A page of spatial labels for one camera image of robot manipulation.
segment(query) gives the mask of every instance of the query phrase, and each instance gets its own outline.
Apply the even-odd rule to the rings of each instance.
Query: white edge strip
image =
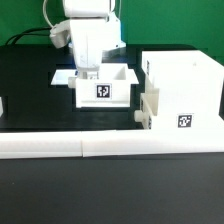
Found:
[[[224,129],[0,134],[0,158],[224,152]]]
[[[0,159],[82,156],[81,132],[1,133]]]

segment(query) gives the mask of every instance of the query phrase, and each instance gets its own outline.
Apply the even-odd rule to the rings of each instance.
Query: white box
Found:
[[[213,126],[219,117],[222,65],[198,50],[154,51],[142,53],[142,69],[145,129]]]
[[[76,107],[129,107],[131,84],[138,79],[127,64],[102,64],[99,79],[76,79]]]

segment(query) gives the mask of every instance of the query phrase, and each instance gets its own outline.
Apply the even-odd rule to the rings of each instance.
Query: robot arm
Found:
[[[63,0],[63,7],[66,17],[70,19],[52,28],[51,40],[59,48],[64,47],[71,38],[80,77],[97,77],[103,48],[107,48],[107,44],[119,47],[116,41],[120,40],[120,23],[116,28],[118,31],[113,31],[118,38],[111,37],[108,26],[113,21],[120,22],[112,12],[115,0]]]

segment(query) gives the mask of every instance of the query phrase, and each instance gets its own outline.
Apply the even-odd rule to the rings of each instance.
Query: black tabletop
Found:
[[[144,48],[111,61],[142,79]],[[74,68],[67,49],[0,48],[1,132],[141,128],[132,121],[137,100],[130,109],[75,109],[72,90],[49,85],[56,68]],[[223,211],[223,153],[0,160],[3,224],[222,224]]]

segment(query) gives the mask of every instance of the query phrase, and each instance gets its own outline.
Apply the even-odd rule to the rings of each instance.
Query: cable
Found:
[[[122,9],[122,0],[120,0],[120,5],[119,5],[119,14],[118,14],[119,20],[121,20],[121,9]]]
[[[50,20],[48,19],[48,16],[47,16],[47,2],[48,0],[44,0],[44,3],[43,3],[43,14],[44,14],[44,18],[46,20],[46,22],[48,23],[48,25],[53,28],[54,26],[52,25],[52,23],[50,22]]]
[[[18,36],[14,37],[15,39],[12,41],[11,44],[16,44],[16,42],[21,38],[23,37],[22,34],[25,34],[25,33],[32,33],[32,32],[36,32],[36,31],[48,31],[50,30],[51,28],[50,27],[38,27],[38,28],[32,28],[32,29],[28,29],[28,30],[25,30],[21,33],[21,35],[18,34]]]
[[[17,35],[14,35],[14,36],[12,36],[12,37],[10,37],[7,41],[6,41],[6,43],[5,43],[5,45],[8,45],[9,44],[9,42],[12,40],[12,39],[14,39],[14,38],[16,38],[16,37],[22,37],[22,36],[49,36],[48,34],[41,34],[41,33],[35,33],[35,34],[33,34],[33,33],[21,33],[21,34],[17,34]]]

